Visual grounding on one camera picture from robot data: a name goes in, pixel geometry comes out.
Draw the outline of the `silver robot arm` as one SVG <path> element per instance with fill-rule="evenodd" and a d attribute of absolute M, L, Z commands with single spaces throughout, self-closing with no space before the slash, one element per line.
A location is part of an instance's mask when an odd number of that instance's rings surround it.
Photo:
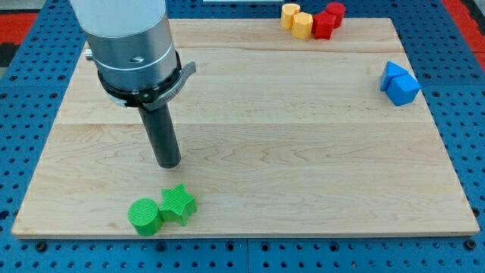
<path fill-rule="evenodd" d="M 180 63 L 164 0 L 70 0 L 99 80 L 118 105 L 154 111 L 196 72 Z"/>

